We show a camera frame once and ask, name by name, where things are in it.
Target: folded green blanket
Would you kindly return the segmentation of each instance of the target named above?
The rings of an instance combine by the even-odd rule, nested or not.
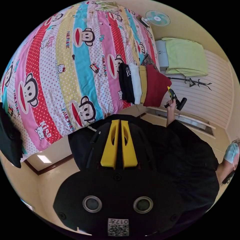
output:
[[[208,75],[208,62],[203,46],[197,42],[164,37],[169,67],[166,74],[183,74],[186,77]]]

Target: hair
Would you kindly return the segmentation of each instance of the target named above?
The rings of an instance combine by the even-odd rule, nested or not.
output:
[[[232,141],[232,143],[236,143],[238,146],[240,146],[240,138],[238,137],[237,139]],[[230,172],[230,174],[228,174],[227,177],[222,181],[222,184],[229,183],[231,181],[231,178],[233,177],[234,173],[235,173],[235,170]]]

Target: folded black shirt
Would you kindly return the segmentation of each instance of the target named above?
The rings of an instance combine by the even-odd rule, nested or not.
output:
[[[122,99],[128,103],[134,103],[133,83],[129,66],[125,63],[119,65],[119,84],[122,91]]]
[[[21,168],[22,144],[21,133],[14,127],[0,102],[0,150],[17,168]]]

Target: folded red shirt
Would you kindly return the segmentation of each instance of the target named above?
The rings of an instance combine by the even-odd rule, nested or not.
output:
[[[158,72],[153,65],[147,65],[147,95],[143,106],[160,107],[163,97],[172,85],[169,78]]]

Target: hand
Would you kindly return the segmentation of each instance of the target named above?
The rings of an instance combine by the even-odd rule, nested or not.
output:
[[[176,99],[173,99],[173,100],[171,99],[167,101],[167,104],[169,104],[169,106],[167,107],[167,111],[174,112],[176,108]]]
[[[167,102],[167,126],[175,120],[176,99]]]

